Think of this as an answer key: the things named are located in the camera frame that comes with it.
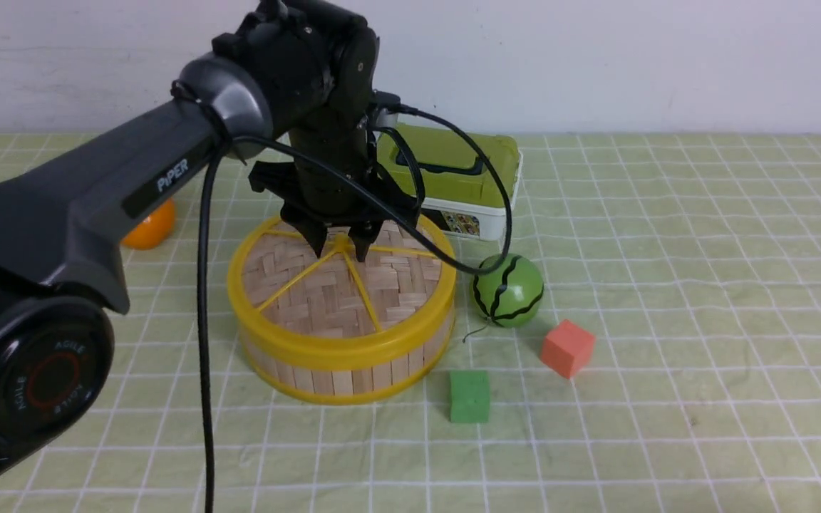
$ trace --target red ring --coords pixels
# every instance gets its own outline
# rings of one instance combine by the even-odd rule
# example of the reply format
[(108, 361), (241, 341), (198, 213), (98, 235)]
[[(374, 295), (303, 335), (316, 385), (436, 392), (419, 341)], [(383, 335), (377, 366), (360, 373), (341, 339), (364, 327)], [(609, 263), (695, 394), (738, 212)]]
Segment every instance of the red ring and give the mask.
[[(36, 376), (39, 375), (40, 371), (49, 365), (57, 358), (68, 358), (68, 360), (72, 364), (72, 368), (75, 371), (74, 376), (72, 376), (71, 385), (66, 387), (65, 392), (62, 392), (56, 399), (48, 400), (48, 402), (42, 403), (39, 402), (33, 396), (33, 380), (36, 380)], [(27, 381), (27, 403), (30, 403), (31, 406), (35, 407), (36, 409), (43, 410), (52, 408), (59, 403), (62, 403), (63, 400), (68, 398), (71, 395), (75, 387), (78, 385), (78, 381), (81, 380), (81, 365), (78, 363), (78, 355), (74, 353), (55, 353), (50, 354), (49, 357), (46, 357), (45, 360), (41, 361), (39, 365), (33, 368), (33, 371), (30, 373), (30, 379)]]

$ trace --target orange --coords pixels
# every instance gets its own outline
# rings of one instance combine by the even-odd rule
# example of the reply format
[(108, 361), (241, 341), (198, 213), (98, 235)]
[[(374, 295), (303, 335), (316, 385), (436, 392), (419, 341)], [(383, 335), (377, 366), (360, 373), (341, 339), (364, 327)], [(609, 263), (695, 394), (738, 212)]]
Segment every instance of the orange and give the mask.
[(173, 198), (157, 207), (149, 217), (135, 227), (124, 239), (123, 246), (133, 249), (147, 250), (160, 246), (170, 234), (176, 224), (176, 205)]

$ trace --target grid pattern tablecloth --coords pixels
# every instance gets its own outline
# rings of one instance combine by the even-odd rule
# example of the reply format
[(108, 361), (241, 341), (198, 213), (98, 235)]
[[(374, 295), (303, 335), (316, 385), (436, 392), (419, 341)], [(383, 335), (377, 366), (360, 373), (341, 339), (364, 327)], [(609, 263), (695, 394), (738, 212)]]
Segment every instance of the grid pattern tablecloth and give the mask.
[[(85, 135), (0, 135), (0, 180)], [(547, 295), (519, 329), (481, 327), (459, 285), (440, 365), (384, 403), (322, 408), (244, 363), (224, 289), (280, 203), (225, 163), (210, 282), (221, 512), (821, 512), (821, 137), (520, 137), (512, 250)], [(133, 310), (94, 409), (0, 478), (0, 511), (198, 511), (200, 184), (173, 240), (125, 251)], [(454, 241), (469, 262), (496, 244)], [(540, 363), (569, 318), (597, 335), (573, 383)], [(491, 420), (452, 425), (447, 370), (489, 370)]]

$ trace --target yellow plastic rim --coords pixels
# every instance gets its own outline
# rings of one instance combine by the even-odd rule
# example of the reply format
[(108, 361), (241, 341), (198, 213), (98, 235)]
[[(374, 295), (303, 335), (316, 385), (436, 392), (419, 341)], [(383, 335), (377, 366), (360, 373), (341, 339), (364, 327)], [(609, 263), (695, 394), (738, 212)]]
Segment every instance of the yellow plastic rim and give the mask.
[[(317, 371), (354, 371), (391, 361), (404, 354), (411, 353), (415, 348), (423, 345), (425, 341), (436, 335), (442, 327), (446, 315), (453, 311), (455, 280), (457, 272), (452, 266), (443, 264), (440, 270), (439, 282), (433, 290), (433, 295), (423, 304), (413, 315), (398, 322), (398, 324), (387, 328), (377, 329), (377, 332), (354, 338), (322, 338), (310, 335), (303, 335), (288, 331), (273, 322), (268, 321), (261, 315), (261, 309), (270, 304), (288, 286), (293, 285), (297, 279), (309, 274), (323, 260), (330, 259), (333, 254), (342, 253), (345, 256), (346, 265), (351, 272), (356, 285), (361, 290), (361, 295), (367, 306), (367, 311), (372, 319), (375, 319), (375, 312), (369, 304), (365, 286), (359, 279), (358, 273), (353, 266), (353, 262), (348, 257), (352, 250), (349, 239), (336, 237), (332, 250), (323, 254), (322, 258), (313, 265), (307, 267), (300, 275), (294, 277), (289, 283), (283, 286), (275, 295), (271, 296), (258, 308), (249, 301), (242, 283), (242, 269), (247, 260), (249, 252), (261, 237), (267, 234), (285, 237), (300, 237), (293, 232), (283, 232), (274, 230), (274, 227), (281, 223), (280, 217), (272, 217), (261, 224), (253, 233), (240, 244), (237, 253), (232, 257), (232, 261), (227, 272), (227, 293), (230, 298), (234, 314), (237, 315), (241, 329), (248, 335), (252, 343), (257, 344), (262, 351), (269, 356), (276, 358), (288, 365), (304, 367)], [(430, 239), (450, 257), (453, 257), (452, 244), (443, 234), (442, 230), (436, 227), (432, 221), (421, 215), (419, 227), (429, 234)], [(383, 251), (405, 254), (427, 254), (428, 251), (421, 251), (413, 248), (402, 247), (371, 247), (371, 251)], [(378, 322), (373, 321), (373, 325), (378, 327)]]

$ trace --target sponge block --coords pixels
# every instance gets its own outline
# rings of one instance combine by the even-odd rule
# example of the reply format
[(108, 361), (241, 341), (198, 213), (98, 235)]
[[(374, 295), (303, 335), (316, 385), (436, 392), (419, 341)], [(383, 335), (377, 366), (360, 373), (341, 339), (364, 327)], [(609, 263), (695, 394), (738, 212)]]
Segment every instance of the sponge block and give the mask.
[(451, 370), (453, 423), (485, 423), (490, 419), (490, 380), (486, 370)]
[(593, 352), (594, 335), (566, 319), (544, 338), (540, 360), (571, 380), (591, 360)]

